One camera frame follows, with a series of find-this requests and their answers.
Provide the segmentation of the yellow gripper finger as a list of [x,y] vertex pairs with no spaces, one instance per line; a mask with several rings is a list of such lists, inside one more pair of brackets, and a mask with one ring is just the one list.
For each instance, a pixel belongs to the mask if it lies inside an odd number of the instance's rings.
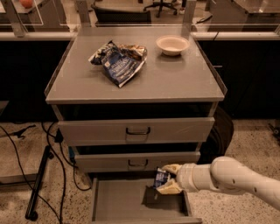
[[163,166],[162,169],[171,174],[177,175],[181,167],[182,167],[181,164],[167,164]]
[[179,194],[182,192],[182,188],[179,186],[179,184],[175,181],[174,178],[168,180],[165,184],[159,186],[157,188],[157,191],[161,194],[167,195],[167,194]]

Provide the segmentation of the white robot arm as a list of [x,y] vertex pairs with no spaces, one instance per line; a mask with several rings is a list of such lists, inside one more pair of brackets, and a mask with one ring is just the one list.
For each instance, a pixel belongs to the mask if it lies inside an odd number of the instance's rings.
[[231,157],[217,157],[211,164],[168,164],[163,171],[175,175],[157,187],[161,194],[195,193],[209,190],[216,193],[251,193],[280,210],[280,181],[263,176]]

